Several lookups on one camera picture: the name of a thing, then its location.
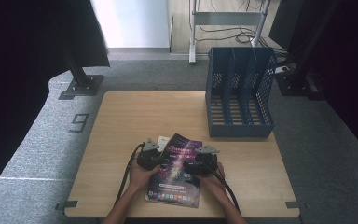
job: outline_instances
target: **hand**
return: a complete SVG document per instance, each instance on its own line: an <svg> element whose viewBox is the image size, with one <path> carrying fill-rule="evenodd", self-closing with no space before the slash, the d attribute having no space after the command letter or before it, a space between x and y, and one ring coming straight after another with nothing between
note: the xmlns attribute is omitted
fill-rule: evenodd
<svg viewBox="0 0 358 224"><path fill-rule="evenodd" d="M156 166L153 170L147 171L141 166L139 166L136 160L133 160L130 169L129 187L134 187L136 189L144 187L147 182L149 182L150 177L158 171L159 165Z"/></svg>
<svg viewBox="0 0 358 224"><path fill-rule="evenodd" d="M225 178L225 170L223 168L222 163L217 163L218 169L216 172L224 179ZM202 176L202 175L195 175L196 178L200 180L202 185L209 191L214 191L215 189L221 189L222 191L226 192L225 187L223 186L222 182L214 176L214 175L208 175L208 176Z"/></svg>

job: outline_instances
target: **black metal stand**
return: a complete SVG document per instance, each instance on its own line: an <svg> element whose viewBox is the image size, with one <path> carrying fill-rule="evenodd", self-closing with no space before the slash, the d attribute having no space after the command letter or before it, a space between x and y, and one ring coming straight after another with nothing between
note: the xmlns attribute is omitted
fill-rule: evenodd
<svg viewBox="0 0 358 224"><path fill-rule="evenodd" d="M87 76L59 35L58 43L62 49L62 56L65 59L65 63L68 65L72 76L74 76L68 89L61 93L59 100L73 100L75 96L94 96L103 81L103 76Z"/></svg>
<svg viewBox="0 0 358 224"><path fill-rule="evenodd" d="M310 84L307 81L308 73L310 70L310 55L312 50L321 36L325 26L333 16L340 0L335 0L330 8L327 9L324 17L319 26L317 26L315 32L312 34L310 42L306 46L304 53L301 55L301 59L297 68L294 71L283 71L275 74L278 86L281 90L281 94L284 96L308 96L311 100L323 99L320 91L312 91Z"/></svg>

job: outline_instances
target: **magazine cover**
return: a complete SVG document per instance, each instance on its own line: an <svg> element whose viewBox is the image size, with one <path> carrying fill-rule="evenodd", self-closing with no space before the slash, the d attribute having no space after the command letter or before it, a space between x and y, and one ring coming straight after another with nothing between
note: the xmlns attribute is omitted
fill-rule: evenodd
<svg viewBox="0 0 358 224"><path fill-rule="evenodd" d="M150 178L146 199L199 207L200 181L184 172L183 161L195 161L195 150L200 147L201 141L192 141L176 133L164 148L169 158L161 164L159 172Z"/></svg>

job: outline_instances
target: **finger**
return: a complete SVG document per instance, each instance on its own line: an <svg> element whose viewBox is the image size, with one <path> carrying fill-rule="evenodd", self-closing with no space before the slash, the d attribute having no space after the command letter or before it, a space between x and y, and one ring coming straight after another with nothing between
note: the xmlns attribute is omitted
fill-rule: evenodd
<svg viewBox="0 0 358 224"><path fill-rule="evenodd" d="M196 177L198 180L201 180L204 176L202 175L193 175L194 177Z"/></svg>
<svg viewBox="0 0 358 224"><path fill-rule="evenodd" d="M131 163L131 166L133 165L138 165L138 163L136 162L136 160L133 160L132 163Z"/></svg>
<svg viewBox="0 0 358 224"><path fill-rule="evenodd" d="M134 160L134 161L138 160L138 157L139 157L139 152L136 152L136 153L135 153L135 156L133 157L133 160Z"/></svg>
<svg viewBox="0 0 358 224"><path fill-rule="evenodd" d="M157 172L159 171L159 168L160 168L160 167L161 167L160 165L156 166L153 170L151 170L151 173L152 173L152 174L157 173Z"/></svg>
<svg viewBox="0 0 358 224"><path fill-rule="evenodd" d="M220 175L225 178L226 174L225 174L225 168L223 167L222 163L221 162L218 162L217 163L217 168L218 168L218 171L220 173Z"/></svg>

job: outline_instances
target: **black cable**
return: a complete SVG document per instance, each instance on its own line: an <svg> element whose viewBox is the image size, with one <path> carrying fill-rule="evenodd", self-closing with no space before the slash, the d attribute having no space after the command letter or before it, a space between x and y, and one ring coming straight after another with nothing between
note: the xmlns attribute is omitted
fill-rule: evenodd
<svg viewBox="0 0 358 224"><path fill-rule="evenodd" d="M219 174L222 175L222 171L220 170L219 166L217 166L217 170L219 171Z"/></svg>
<svg viewBox="0 0 358 224"><path fill-rule="evenodd" d="M264 2L265 0L262 0L261 4L259 7L252 7L253 9L260 9L262 8L262 6L264 5ZM193 30L193 27L191 26L191 21L190 21L190 11L191 11L191 8L190 8L190 4L191 4L191 1L188 0L188 25L190 26L190 31ZM247 7L246 7L246 11L248 11L249 9L249 6L250 6L250 0L248 0L247 2ZM251 42L251 39L252 38L255 38L255 31L251 30L251 29L248 29L248 28L243 28L242 26L240 27L234 27L234 28L227 28L227 29L219 29L219 30L205 30L203 29L200 25L199 25L199 28L201 29L201 31L203 32L222 32L222 31L229 31L229 30L240 30L241 32L237 35L232 35L232 36L228 36L228 37L223 37L223 38L204 38L204 39L197 39L195 38L195 40L201 42L201 41L208 41L208 40L226 40L226 39L230 39L230 38L235 38L235 40L239 43L242 43L242 44L248 44ZM247 37L247 40L241 40L241 38L243 37ZM267 44L267 41L263 38L263 36L260 36L259 38L259 43L261 46L263 47L268 47L268 48L271 48L268 44ZM275 52L275 55L277 57L282 57L282 58L287 58L287 55L288 53L283 50L283 49L275 49L275 48L272 48Z"/></svg>
<svg viewBox="0 0 358 224"><path fill-rule="evenodd" d="M228 185L226 180L222 176L220 176L216 171L214 171L208 164L206 164L206 162L200 161L200 163L202 165L204 165L214 176L216 176L216 178L219 179L220 182L222 182L223 186L227 189L227 191L232 199L232 202L234 202L235 208L237 208L237 210L239 212L241 212L240 207L238 206L238 203L237 203L237 199L235 198L234 192L232 191L231 187Z"/></svg>
<svg viewBox="0 0 358 224"><path fill-rule="evenodd" d="M145 146L145 143L139 144L138 147L136 147L136 149L133 150L132 155L131 155L131 157L130 157L130 160L129 160L129 162L127 163L126 171L124 172L123 180L121 181L120 190L118 191L115 204L118 202L118 200L120 200L121 194L123 193L123 189L124 189L124 186L126 185L126 181L127 181L127 176L128 176L128 174L129 174L132 161L133 161L133 159L135 158L136 151L138 151L138 149L139 149L140 147L144 147L144 146Z"/></svg>
<svg viewBox="0 0 358 224"><path fill-rule="evenodd" d="M214 9L214 11L216 11L216 8L214 8L212 0L211 0L211 7Z"/></svg>

